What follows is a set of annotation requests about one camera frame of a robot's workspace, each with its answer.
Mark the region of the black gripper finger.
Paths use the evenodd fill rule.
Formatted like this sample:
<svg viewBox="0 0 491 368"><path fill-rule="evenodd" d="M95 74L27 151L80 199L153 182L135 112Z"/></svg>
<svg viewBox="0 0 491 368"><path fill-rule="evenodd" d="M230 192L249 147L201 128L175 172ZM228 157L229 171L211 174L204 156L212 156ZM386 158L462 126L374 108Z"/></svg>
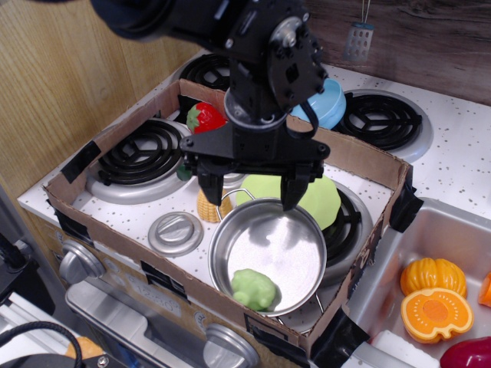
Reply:
<svg viewBox="0 0 491 368"><path fill-rule="evenodd" d="M295 174L294 176L281 176L280 199L284 211L293 210L300 202L311 182L308 174Z"/></svg>
<svg viewBox="0 0 491 368"><path fill-rule="evenodd" d="M199 171L198 182L206 199L213 205L222 204L222 190L225 172Z"/></svg>

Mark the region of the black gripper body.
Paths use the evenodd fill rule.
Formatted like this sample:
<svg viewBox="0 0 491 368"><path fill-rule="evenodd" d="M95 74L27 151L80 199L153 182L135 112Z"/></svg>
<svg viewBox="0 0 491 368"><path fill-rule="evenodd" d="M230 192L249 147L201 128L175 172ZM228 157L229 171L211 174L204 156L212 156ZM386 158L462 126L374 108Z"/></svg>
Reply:
<svg viewBox="0 0 491 368"><path fill-rule="evenodd" d="M205 180L230 173L313 180L330 154L325 143L290 130L285 123L269 131L244 130L234 123L181 139L186 168Z"/></svg>

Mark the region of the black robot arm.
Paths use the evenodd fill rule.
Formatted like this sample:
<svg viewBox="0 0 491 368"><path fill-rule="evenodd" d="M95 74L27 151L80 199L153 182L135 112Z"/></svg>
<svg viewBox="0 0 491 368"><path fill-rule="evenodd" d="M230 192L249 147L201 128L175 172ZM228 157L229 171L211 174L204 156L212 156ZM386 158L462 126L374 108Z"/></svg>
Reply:
<svg viewBox="0 0 491 368"><path fill-rule="evenodd" d="M330 150L315 141L308 99L324 91L321 47L301 1L94 1L116 35L134 41L169 36L229 59L228 122L180 143L186 168L206 198L222 201L228 173L279 176L291 210L321 177Z"/></svg>

